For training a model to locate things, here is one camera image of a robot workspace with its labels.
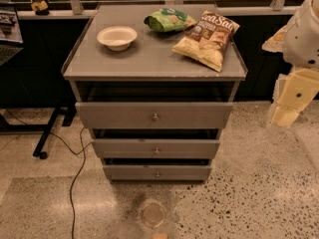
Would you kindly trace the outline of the grey drawer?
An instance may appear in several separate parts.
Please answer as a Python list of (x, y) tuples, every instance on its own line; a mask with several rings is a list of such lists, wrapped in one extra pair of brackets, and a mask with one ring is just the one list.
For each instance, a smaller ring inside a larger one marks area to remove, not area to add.
[(209, 165), (104, 165), (108, 180), (206, 181)]
[(87, 128), (224, 128), (232, 103), (76, 103)]
[(217, 153), (214, 139), (95, 139), (94, 151), (100, 158), (207, 158)]

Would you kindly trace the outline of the grey bottom drawer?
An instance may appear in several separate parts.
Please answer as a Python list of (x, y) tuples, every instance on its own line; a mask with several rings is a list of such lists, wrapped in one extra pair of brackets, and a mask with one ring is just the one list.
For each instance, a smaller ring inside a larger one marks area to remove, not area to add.
[(209, 165), (104, 165), (108, 180), (206, 181)]

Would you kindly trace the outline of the green snack bag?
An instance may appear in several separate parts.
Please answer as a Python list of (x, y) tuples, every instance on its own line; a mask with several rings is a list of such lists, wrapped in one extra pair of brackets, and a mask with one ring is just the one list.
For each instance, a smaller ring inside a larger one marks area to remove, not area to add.
[(196, 24), (189, 15), (172, 8), (161, 8), (149, 14), (144, 23), (156, 32), (183, 31)]

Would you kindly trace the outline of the black desk leg frame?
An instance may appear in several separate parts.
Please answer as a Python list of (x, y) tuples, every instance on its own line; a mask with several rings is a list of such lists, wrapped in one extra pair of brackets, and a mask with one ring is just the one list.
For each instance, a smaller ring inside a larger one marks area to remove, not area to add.
[(67, 107), (65, 109), (61, 107), (56, 107), (53, 109), (49, 120), (46, 123), (42, 123), (42, 124), (27, 124), (27, 123), (10, 124), (2, 115), (0, 115), (0, 132), (1, 133), (27, 133), (27, 132), (39, 133), (41, 137), (33, 151), (33, 155), (35, 157), (39, 157), (40, 159), (46, 159), (48, 156), (48, 153), (46, 151), (43, 151), (43, 146), (46, 143), (46, 140), (51, 132), (51, 129), (58, 115), (62, 115), (64, 117), (62, 126), (70, 126), (75, 114), (76, 114), (75, 107)]

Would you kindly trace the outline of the laptop on desk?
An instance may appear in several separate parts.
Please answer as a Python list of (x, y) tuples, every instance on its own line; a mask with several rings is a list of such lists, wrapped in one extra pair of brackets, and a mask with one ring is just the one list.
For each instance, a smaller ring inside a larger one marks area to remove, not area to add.
[(24, 48), (16, 7), (0, 3), (0, 66)]

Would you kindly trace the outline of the white paper bowl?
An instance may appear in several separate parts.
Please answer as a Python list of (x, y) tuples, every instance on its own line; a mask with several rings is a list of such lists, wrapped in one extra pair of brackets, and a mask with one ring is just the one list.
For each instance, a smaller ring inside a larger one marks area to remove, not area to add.
[(125, 26), (114, 26), (99, 32), (97, 40), (112, 51), (126, 50), (137, 38), (137, 32)]

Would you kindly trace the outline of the grey top drawer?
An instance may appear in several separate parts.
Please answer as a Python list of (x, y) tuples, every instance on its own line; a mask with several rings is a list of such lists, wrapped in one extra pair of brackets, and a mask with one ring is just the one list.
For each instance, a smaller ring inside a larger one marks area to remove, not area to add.
[(76, 103), (87, 128), (224, 128), (232, 103)]

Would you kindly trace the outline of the grey middle drawer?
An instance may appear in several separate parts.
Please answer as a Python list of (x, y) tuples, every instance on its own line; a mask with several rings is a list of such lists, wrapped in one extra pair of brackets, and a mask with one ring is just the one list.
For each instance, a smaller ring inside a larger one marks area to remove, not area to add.
[(217, 153), (214, 139), (95, 139), (94, 151), (100, 158), (207, 158)]

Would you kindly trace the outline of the round floor cover plate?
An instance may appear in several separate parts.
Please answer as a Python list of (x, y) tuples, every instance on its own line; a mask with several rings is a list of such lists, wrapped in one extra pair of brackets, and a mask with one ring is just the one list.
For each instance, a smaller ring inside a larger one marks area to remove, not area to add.
[(162, 204), (153, 199), (145, 201), (139, 209), (141, 222), (152, 229), (162, 226), (166, 219), (166, 210)]

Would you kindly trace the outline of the grey drawer cabinet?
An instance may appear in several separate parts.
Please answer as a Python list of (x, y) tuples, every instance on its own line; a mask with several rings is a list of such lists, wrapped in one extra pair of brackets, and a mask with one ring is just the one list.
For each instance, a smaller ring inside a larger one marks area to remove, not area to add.
[[(77, 103), (232, 103), (247, 70), (230, 44), (220, 72), (172, 51), (179, 33), (156, 33), (144, 23), (155, 5), (103, 5), (86, 26), (64, 77)], [(114, 26), (138, 36), (123, 51), (100, 44), (100, 31)], [(95, 139), (214, 139), (223, 128), (88, 128)], [(100, 158), (104, 165), (209, 165), (207, 158)]]

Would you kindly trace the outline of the yellow brown chip bag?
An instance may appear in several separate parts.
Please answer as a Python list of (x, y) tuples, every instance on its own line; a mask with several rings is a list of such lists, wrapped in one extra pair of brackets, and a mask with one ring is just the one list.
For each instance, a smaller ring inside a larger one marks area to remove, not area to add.
[(220, 72), (230, 39), (238, 29), (234, 21), (204, 11), (195, 26), (171, 49)]

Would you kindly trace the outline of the small yellow black object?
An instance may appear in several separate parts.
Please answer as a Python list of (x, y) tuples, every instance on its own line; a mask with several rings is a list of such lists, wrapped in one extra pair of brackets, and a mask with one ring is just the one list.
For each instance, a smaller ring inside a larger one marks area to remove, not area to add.
[(36, 0), (31, 3), (31, 8), (36, 15), (48, 15), (49, 8), (45, 0)]

